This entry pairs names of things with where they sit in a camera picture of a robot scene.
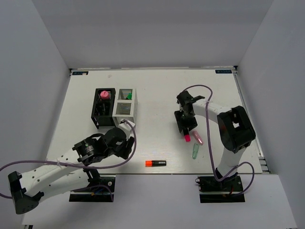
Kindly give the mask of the pink capped black highlighter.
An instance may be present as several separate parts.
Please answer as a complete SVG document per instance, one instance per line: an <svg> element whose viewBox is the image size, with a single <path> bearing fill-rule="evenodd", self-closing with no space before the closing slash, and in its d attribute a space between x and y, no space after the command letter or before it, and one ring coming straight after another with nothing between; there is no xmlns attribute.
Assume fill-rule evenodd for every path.
<svg viewBox="0 0 305 229"><path fill-rule="evenodd" d="M191 137L190 137L188 129L184 129L183 130L183 136L184 136L186 142L190 142L191 141Z"/></svg>

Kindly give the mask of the pink translucent tube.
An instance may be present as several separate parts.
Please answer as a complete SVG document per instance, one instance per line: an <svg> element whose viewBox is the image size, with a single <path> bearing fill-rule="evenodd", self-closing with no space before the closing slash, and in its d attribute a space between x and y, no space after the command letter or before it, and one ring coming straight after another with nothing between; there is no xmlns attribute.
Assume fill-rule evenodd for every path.
<svg viewBox="0 0 305 229"><path fill-rule="evenodd" d="M204 142L203 142L201 136L199 135L199 133L198 133L197 131L193 131L193 132L192 132L192 135L193 135L193 137L195 138L196 142L197 142L199 145L201 145L201 146L204 145Z"/></svg>

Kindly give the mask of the black handled scissors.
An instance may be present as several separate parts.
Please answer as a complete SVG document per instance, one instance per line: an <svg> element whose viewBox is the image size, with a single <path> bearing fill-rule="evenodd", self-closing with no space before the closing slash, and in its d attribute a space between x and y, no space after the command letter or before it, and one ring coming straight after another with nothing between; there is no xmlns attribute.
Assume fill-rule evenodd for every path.
<svg viewBox="0 0 305 229"><path fill-rule="evenodd" d="M96 111L95 114L98 116L107 116L110 112L110 105L109 101L100 101L96 104Z"/></svg>

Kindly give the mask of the orange capped black highlighter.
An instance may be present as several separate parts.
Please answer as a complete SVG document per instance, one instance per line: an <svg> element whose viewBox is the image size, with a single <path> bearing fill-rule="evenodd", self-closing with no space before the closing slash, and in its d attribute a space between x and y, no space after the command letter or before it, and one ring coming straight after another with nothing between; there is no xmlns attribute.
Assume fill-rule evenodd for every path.
<svg viewBox="0 0 305 229"><path fill-rule="evenodd" d="M167 162L165 160L150 160L150 161L145 161L145 166L146 167L162 167L166 166Z"/></svg>

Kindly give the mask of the pink capped clear tube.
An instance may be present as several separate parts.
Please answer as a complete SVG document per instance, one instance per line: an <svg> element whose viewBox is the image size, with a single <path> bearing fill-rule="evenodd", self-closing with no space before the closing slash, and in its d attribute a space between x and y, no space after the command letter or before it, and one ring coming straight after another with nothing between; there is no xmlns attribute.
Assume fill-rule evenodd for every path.
<svg viewBox="0 0 305 229"><path fill-rule="evenodd" d="M111 94L108 91L101 91L99 96L101 100L109 100Z"/></svg>

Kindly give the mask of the green capped black highlighter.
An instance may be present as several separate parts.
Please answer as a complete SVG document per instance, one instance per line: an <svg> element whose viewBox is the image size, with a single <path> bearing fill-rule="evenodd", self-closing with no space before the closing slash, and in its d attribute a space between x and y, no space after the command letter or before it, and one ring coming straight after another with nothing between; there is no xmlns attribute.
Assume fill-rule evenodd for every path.
<svg viewBox="0 0 305 229"><path fill-rule="evenodd" d="M132 100L132 93L129 93L126 97L127 100Z"/></svg>

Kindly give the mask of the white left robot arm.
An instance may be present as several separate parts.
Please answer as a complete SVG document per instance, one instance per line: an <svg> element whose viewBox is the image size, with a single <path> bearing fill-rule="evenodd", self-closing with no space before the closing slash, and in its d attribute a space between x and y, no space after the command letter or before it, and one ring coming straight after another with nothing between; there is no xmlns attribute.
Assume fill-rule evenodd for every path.
<svg viewBox="0 0 305 229"><path fill-rule="evenodd" d="M105 134L93 134L51 163L25 173L8 175L10 193L18 215L35 209L44 200L67 191L96 190L103 185L93 164L115 155L128 159L135 138L122 123Z"/></svg>

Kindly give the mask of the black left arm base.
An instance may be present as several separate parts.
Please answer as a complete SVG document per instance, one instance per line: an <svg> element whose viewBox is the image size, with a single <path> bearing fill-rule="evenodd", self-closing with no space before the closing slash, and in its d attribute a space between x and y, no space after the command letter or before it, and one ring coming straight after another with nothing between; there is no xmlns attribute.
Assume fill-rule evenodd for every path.
<svg viewBox="0 0 305 229"><path fill-rule="evenodd" d="M114 201L116 176L106 175L86 189L71 192L70 202L111 203Z"/></svg>

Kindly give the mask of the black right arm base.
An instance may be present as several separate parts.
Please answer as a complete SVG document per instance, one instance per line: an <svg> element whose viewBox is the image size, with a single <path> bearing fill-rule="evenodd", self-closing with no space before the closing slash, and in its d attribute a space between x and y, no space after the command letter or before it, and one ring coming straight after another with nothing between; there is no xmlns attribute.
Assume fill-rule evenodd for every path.
<svg viewBox="0 0 305 229"><path fill-rule="evenodd" d="M200 203L244 203L244 187L240 176L218 182L213 176L198 177Z"/></svg>

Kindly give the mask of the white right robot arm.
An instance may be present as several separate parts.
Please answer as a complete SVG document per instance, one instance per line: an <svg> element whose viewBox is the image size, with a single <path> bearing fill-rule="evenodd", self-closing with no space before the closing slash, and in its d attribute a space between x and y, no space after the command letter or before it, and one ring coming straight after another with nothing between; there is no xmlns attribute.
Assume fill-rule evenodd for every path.
<svg viewBox="0 0 305 229"><path fill-rule="evenodd" d="M193 97L187 90L179 93L176 99L179 110L174 112L174 116L179 132L183 133L187 142L190 141L189 132L198 126L195 116L206 118L208 148L215 184L220 190L227 190L233 183L232 177L237 175L244 151L256 138L245 109L242 106L233 108L221 106L200 95ZM224 146L217 167L214 165L212 155L210 121L218 124L220 139Z"/></svg>

